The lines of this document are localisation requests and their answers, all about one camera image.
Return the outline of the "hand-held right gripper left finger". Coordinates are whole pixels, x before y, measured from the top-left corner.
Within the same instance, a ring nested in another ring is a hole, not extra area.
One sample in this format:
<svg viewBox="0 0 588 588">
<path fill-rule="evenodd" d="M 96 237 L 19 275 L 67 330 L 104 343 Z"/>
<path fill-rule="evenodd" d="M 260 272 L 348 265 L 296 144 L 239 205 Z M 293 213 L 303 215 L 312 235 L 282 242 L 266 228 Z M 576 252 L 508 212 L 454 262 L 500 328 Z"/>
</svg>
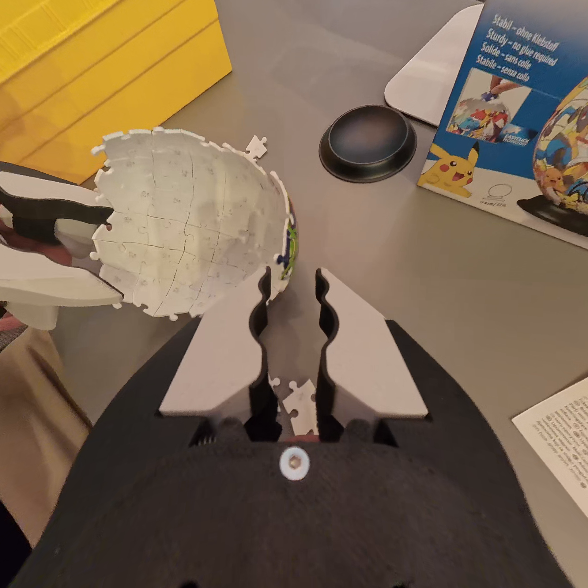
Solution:
<svg viewBox="0 0 588 588">
<path fill-rule="evenodd" d="M 277 397 L 260 341 L 270 294 L 271 271 L 261 266 L 202 314 L 159 406 L 161 415 L 202 417 L 211 427 L 233 418 L 254 442 L 278 440 Z"/>
</svg>

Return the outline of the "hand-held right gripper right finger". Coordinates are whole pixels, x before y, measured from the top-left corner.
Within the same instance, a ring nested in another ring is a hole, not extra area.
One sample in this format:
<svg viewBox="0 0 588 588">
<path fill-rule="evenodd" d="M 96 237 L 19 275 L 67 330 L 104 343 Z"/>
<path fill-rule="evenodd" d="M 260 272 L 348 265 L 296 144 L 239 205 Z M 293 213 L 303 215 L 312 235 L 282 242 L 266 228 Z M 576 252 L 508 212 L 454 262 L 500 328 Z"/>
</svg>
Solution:
<svg viewBox="0 0 588 588">
<path fill-rule="evenodd" d="M 338 441 L 351 421 L 424 419 L 429 410 L 384 315 L 332 272 L 315 273 L 319 326 L 327 340 L 316 382 L 319 437 Z"/>
</svg>

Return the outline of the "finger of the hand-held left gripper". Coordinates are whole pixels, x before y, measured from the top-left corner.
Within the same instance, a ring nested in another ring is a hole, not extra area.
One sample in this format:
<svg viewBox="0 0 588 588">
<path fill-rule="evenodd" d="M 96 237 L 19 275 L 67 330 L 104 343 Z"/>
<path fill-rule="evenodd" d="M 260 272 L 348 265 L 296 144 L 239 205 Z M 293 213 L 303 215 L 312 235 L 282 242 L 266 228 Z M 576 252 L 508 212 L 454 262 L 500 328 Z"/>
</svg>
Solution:
<svg viewBox="0 0 588 588">
<path fill-rule="evenodd" d="M 58 220 L 107 224 L 114 210 L 96 193 L 37 170 L 1 162 L 1 205 L 12 214 L 13 230 L 38 242 L 59 242 Z"/>
<path fill-rule="evenodd" d="M 94 273 L 1 243 L 1 307 L 18 323 L 54 329 L 63 307 L 120 306 L 123 294 Z"/>
</svg>

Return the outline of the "partly built puzzle ball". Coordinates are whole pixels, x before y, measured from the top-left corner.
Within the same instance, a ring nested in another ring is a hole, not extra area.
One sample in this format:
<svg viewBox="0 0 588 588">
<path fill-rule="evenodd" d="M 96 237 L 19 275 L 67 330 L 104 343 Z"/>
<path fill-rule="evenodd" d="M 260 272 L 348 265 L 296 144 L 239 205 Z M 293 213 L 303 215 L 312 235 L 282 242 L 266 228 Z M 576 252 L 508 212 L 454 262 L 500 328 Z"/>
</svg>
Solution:
<svg viewBox="0 0 588 588">
<path fill-rule="evenodd" d="M 183 129 L 131 129 L 92 149 L 106 157 L 96 201 L 114 213 L 92 236 L 99 277 L 154 317 L 201 315 L 261 266 L 270 300 L 298 255 L 282 180 L 245 151 Z"/>
</svg>

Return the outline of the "black round puzzle stand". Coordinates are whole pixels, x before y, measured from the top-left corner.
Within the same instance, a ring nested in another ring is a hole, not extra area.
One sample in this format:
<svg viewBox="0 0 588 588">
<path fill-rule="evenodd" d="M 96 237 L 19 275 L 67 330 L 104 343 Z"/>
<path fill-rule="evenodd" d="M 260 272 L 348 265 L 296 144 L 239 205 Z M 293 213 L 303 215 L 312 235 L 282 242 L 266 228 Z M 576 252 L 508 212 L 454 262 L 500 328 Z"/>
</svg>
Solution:
<svg viewBox="0 0 588 588">
<path fill-rule="evenodd" d="M 319 159 L 346 182 L 373 183 L 397 175 L 415 155 L 416 131 L 397 109 L 364 105 L 345 112 L 327 128 Z"/>
</svg>

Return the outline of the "blue puzzle box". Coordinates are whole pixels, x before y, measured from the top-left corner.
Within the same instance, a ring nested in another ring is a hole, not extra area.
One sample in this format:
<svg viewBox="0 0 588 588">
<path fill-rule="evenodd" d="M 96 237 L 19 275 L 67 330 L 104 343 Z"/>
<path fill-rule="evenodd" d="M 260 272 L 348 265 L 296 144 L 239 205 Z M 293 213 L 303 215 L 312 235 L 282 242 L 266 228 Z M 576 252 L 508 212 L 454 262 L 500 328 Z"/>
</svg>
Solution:
<svg viewBox="0 0 588 588">
<path fill-rule="evenodd" d="M 419 187 L 587 249 L 587 1 L 486 1 Z"/>
</svg>

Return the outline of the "yellow plastic bin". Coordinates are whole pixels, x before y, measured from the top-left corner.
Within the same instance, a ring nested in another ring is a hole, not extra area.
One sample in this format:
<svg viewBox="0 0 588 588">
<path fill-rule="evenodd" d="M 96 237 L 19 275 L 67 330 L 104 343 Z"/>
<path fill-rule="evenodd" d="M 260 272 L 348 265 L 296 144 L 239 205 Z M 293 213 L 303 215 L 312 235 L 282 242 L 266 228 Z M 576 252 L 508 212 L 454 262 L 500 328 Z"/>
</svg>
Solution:
<svg viewBox="0 0 588 588">
<path fill-rule="evenodd" d="M 231 71 L 214 1 L 1 1 L 1 162 L 82 183 Z"/>
</svg>

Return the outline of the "person's beige trousers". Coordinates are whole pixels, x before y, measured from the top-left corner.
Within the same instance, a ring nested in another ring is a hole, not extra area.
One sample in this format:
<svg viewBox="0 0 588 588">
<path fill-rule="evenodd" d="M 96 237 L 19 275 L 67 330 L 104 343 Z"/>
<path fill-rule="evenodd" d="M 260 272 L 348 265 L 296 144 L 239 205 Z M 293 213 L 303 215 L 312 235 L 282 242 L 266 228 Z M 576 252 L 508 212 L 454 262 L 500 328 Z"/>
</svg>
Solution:
<svg viewBox="0 0 588 588">
<path fill-rule="evenodd" d="M 1 351 L 1 502 L 31 547 L 91 428 L 50 333 L 26 328 Z"/>
</svg>

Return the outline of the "white instruction sheet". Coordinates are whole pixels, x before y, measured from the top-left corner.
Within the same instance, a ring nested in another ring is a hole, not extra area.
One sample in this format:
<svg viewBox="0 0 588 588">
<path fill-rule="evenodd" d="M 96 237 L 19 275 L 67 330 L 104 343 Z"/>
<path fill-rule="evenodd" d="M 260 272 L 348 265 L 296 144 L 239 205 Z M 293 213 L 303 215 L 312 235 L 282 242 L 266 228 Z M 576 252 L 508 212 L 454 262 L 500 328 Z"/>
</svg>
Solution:
<svg viewBox="0 0 588 588">
<path fill-rule="evenodd" d="M 587 516 L 587 378 L 526 409 L 511 422 Z"/>
</svg>

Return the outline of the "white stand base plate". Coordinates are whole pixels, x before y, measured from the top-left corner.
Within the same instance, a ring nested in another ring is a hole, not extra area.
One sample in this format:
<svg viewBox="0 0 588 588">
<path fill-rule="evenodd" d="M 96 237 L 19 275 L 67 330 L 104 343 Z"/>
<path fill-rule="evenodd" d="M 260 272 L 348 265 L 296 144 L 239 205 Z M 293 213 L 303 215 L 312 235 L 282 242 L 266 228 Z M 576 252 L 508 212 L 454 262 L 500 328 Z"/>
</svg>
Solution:
<svg viewBox="0 0 588 588">
<path fill-rule="evenodd" d="M 439 126 L 482 9 L 479 3 L 455 14 L 387 83 L 389 107 Z"/>
</svg>

